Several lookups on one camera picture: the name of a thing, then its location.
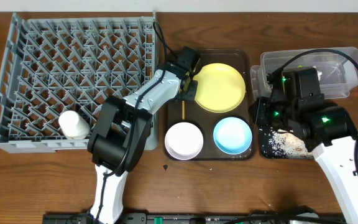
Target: white backdrop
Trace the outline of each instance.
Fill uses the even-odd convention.
[[[0,0],[9,12],[358,12],[358,0]]]

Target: food tray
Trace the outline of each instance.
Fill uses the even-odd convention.
[[[195,101],[185,102],[185,119],[182,120],[182,103],[181,101],[168,102],[167,105],[167,126],[165,132],[176,123],[186,121],[195,124],[200,128],[204,136],[204,144],[201,152],[190,159],[190,161],[199,160],[245,160],[251,158],[257,150],[257,129],[256,125],[250,120],[248,113],[249,102],[252,102],[252,91],[250,86],[250,76],[248,67],[247,55],[241,50],[199,50],[201,54],[200,62],[198,63],[198,71],[202,66],[211,63],[225,63],[235,68],[244,78],[246,82],[246,95],[241,104],[232,111],[226,113],[212,113],[200,107]],[[215,125],[223,118],[235,116],[243,119],[250,126],[252,131],[252,143],[250,147],[243,153],[237,155],[229,155],[222,152],[216,145],[213,139],[213,129]],[[173,158],[166,150],[166,155]]]
[[[155,13],[28,21],[13,14],[0,71],[0,148],[86,149],[88,139],[64,137],[58,117],[75,110],[92,131],[108,96],[122,98],[150,80],[158,62],[154,20]],[[152,126],[146,149],[158,144],[157,115]]]

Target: gray dish rack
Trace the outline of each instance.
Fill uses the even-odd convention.
[[[158,63],[154,20],[155,13],[28,21],[13,14],[0,71],[0,148],[86,149],[88,138],[66,139],[58,117],[75,110],[92,131],[108,96],[122,98],[151,79]],[[145,149],[157,144],[156,114]]]

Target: light blue bowl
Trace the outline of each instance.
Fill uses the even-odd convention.
[[[222,152],[237,155],[245,152],[251,145],[252,132],[245,121],[230,117],[217,123],[213,138]]]

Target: wood grain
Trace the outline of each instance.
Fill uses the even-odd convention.
[[[140,15],[145,14],[20,14],[24,19]],[[0,66],[11,16],[0,13]],[[241,49],[250,65],[258,65],[260,54],[267,51],[358,48],[358,14],[160,13],[158,19],[173,49],[183,45]],[[358,87],[337,102],[358,126]],[[86,150],[53,154],[0,150],[0,223],[40,223],[47,212],[81,212],[93,204],[95,185],[91,154]],[[340,212],[314,161],[272,160],[256,154],[245,162],[175,162],[163,153],[161,140],[156,150],[144,153],[124,192],[126,208],[150,213],[248,213],[296,205],[321,213]]]

